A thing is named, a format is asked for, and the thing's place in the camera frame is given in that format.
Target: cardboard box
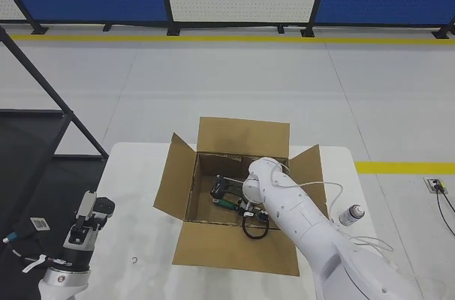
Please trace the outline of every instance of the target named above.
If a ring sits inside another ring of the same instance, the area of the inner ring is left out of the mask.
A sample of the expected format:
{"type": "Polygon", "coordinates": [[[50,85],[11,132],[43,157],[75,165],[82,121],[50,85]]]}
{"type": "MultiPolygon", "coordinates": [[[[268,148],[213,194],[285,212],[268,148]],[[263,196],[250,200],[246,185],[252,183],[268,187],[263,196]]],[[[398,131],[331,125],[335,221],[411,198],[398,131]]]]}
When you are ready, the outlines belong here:
{"type": "MultiPolygon", "coordinates": [[[[182,221],[173,264],[241,269],[299,276],[294,244],[274,224],[260,240],[248,238],[242,217],[212,204],[215,176],[244,180],[249,164],[271,157],[288,164],[298,184],[323,181],[319,146],[291,160],[289,124],[231,118],[200,118],[197,152],[173,135],[154,207],[182,221]]],[[[303,187],[326,215],[322,184],[303,187]]],[[[263,224],[247,224],[260,235],[263,224]]]]}

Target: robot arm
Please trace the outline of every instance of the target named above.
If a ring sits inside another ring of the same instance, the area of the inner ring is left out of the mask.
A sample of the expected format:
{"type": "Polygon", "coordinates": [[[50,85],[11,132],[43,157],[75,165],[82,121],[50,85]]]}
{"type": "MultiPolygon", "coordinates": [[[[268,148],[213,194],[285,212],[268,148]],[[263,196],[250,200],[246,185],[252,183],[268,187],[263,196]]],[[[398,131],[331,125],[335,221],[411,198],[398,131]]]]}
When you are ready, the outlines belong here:
{"type": "Polygon", "coordinates": [[[243,193],[253,205],[264,205],[306,257],[318,300],[420,299],[380,256],[344,237],[276,160],[264,157],[253,162],[243,193]]]}
{"type": "Polygon", "coordinates": [[[41,300],[74,300],[74,296],[88,286],[91,271],[89,262],[94,253],[94,244],[114,213],[114,202],[97,198],[96,193],[86,192],[63,245],[59,259],[68,262],[48,268],[39,282],[41,300]]]}

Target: white floor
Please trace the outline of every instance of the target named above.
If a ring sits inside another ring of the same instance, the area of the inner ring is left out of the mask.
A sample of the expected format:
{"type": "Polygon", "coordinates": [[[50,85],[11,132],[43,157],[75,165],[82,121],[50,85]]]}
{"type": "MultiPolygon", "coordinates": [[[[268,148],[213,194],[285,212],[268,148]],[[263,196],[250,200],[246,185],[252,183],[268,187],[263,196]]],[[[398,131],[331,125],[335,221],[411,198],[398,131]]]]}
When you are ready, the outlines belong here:
{"type": "MultiPolygon", "coordinates": [[[[200,116],[224,116],[290,122],[291,145],[345,146],[356,161],[455,162],[455,46],[19,45],[108,151],[118,142],[168,143],[173,131],[195,143],[200,116]]],[[[56,108],[1,46],[0,108],[56,108]]],[[[59,152],[95,150],[69,128],[59,152]]],[[[378,236],[396,248],[390,258],[420,277],[425,299],[444,292],[426,277],[455,299],[455,239],[423,176],[360,178],[378,236]]],[[[443,179],[455,206],[455,176],[443,179]]]]}

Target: can lid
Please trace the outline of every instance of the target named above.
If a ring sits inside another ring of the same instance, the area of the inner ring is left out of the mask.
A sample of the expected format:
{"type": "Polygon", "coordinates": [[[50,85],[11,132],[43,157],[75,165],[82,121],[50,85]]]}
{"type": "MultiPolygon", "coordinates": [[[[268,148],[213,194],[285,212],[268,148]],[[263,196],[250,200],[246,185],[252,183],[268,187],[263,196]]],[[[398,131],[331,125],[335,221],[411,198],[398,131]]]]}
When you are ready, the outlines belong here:
{"type": "Polygon", "coordinates": [[[355,207],[353,207],[353,213],[355,213],[356,215],[364,215],[364,209],[361,206],[356,205],[355,207]]]}

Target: table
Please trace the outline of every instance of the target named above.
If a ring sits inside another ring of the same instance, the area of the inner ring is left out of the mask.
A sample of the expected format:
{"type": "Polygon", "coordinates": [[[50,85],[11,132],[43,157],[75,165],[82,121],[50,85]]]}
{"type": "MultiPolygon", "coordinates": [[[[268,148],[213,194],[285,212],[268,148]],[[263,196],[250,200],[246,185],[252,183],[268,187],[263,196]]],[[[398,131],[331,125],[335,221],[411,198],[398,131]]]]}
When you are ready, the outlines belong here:
{"type": "MultiPolygon", "coordinates": [[[[308,148],[291,146],[290,157],[308,148]]],[[[116,210],[96,242],[89,288],[77,299],[315,300],[311,269],[299,251],[300,277],[171,265],[182,221],[152,207],[168,150],[167,143],[123,142],[113,147],[98,197],[110,198],[116,210]]],[[[334,215],[353,204],[366,210],[363,219],[344,231],[376,237],[350,151],[321,147],[321,163],[324,180],[345,188],[334,215]]],[[[325,188],[329,204],[339,188],[325,188]]]]}

